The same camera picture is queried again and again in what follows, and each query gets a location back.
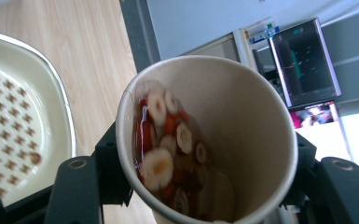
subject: screen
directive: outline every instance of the screen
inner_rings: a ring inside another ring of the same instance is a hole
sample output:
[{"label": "screen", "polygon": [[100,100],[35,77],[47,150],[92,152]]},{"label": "screen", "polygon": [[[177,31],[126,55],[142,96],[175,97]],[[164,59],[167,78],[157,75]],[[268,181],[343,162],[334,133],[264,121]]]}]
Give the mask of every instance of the screen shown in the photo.
[{"label": "screen", "polygon": [[284,30],[269,43],[288,107],[330,100],[340,95],[317,20]]}]

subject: paper cup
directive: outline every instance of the paper cup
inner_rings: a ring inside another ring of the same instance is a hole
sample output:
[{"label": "paper cup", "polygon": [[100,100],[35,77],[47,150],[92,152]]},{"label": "paper cup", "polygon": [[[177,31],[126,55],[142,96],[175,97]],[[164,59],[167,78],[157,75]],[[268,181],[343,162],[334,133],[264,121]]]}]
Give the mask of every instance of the paper cup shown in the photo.
[{"label": "paper cup", "polygon": [[[117,112],[117,147],[122,169],[158,223],[202,223],[156,199],[138,179],[133,164],[135,89],[156,80],[171,90],[200,125],[214,166],[235,195],[230,221],[257,223],[280,204],[297,168],[297,140],[287,108],[262,76],[230,60],[185,56],[155,63],[124,91]],[[216,204],[215,209],[224,209]]]}]

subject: white wall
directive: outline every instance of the white wall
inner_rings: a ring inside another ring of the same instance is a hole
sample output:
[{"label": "white wall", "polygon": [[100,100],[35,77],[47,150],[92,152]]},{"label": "white wall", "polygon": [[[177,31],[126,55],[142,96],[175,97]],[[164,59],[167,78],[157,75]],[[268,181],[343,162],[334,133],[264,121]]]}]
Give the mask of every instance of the white wall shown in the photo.
[{"label": "white wall", "polygon": [[147,0],[161,60],[273,16],[281,26],[321,23],[359,7],[359,0]]}]

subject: white plate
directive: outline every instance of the white plate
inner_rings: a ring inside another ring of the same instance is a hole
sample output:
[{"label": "white plate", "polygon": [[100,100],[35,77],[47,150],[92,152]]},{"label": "white plate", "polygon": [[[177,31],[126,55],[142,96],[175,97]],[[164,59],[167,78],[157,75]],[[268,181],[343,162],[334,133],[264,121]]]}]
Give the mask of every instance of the white plate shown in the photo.
[{"label": "white plate", "polygon": [[71,111],[56,70],[37,50],[0,35],[0,197],[4,205],[52,185],[60,164],[75,155]]}]

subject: brown dot pattern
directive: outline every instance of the brown dot pattern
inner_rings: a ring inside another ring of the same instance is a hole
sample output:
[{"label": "brown dot pattern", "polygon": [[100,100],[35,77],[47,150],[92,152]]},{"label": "brown dot pattern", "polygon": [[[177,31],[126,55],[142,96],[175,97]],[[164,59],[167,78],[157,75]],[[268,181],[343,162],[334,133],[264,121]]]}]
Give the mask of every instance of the brown dot pattern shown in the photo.
[{"label": "brown dot pattern", "polygon": [[26,88],[0,71],[0,197],[26,183],[42,162],[42,124]]}]

